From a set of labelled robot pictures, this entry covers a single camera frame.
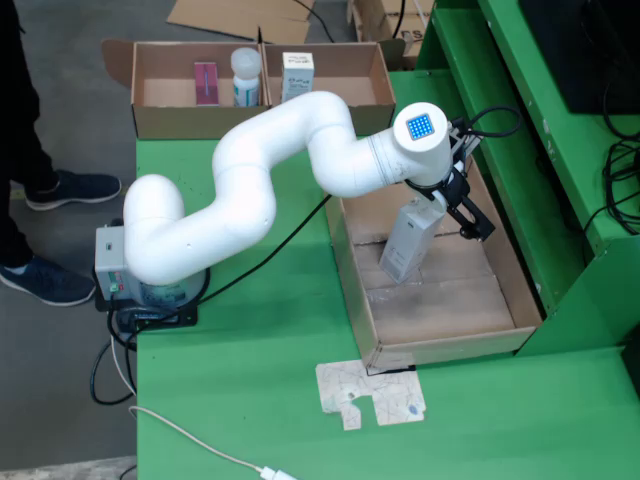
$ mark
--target black monitor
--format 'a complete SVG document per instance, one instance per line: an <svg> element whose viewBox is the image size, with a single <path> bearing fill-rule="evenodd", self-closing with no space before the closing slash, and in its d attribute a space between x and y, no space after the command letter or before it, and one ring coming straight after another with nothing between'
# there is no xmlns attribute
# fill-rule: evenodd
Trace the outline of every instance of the black monitor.
<svg viewBox="0 0 640 480"><path fill-rule="evenodd" d="M567 108L640 113L639 0L520 0Z"/></svg>

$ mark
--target pink box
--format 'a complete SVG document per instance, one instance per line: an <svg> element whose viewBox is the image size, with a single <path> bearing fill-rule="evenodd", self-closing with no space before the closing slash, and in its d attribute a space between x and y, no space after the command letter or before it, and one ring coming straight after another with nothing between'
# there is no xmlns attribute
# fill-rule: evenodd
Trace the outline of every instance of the pink box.
<svg viewBox="0 0 640 480"><path fill-rule="evenodd" d="M196 62L196 105L219 106L218 66L214 62Z"/></svg>

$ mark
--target white bottle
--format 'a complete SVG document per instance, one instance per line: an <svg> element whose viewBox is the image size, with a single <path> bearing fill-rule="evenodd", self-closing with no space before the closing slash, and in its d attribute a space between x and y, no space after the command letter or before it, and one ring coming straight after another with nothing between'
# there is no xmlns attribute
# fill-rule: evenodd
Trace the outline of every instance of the white bottle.
<svg viewBox="0 0 640 480"><path fill-rule="evenodd" d="M239 48L231 54L236 107L257 107L260 102L260 54L252 48Z"/></svg>

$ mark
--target blue square sticker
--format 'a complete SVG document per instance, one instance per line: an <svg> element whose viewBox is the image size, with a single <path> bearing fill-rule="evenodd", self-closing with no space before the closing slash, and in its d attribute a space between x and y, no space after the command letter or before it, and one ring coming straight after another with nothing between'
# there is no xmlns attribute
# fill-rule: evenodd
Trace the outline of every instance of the blue square sticker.
<svg viewBox="0 0 640 480"><path fill-rule="evenodd" d="M426 113L407 120L407 127L409 128L409 134L412 140L419 140L434 132L431 119Z"/></svg>

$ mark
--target small white box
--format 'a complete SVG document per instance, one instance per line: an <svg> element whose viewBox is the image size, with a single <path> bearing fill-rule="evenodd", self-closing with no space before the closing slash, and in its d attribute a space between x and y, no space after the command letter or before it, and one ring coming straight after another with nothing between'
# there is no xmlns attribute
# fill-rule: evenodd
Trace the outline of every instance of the small white box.
<svg viewBox="0 0 640 480"><path fill-rule="evenodd" d="M440 227L444 214L430 202L415 198L398 211L389 240L384 247L380 268L396 283L409 278L420 267Z"/></svg>
<svg viewBox="0 0 640 480"><path fill-rule="evenodd" d="M282 103L313 90L313 55L282 53Z"/></svg>

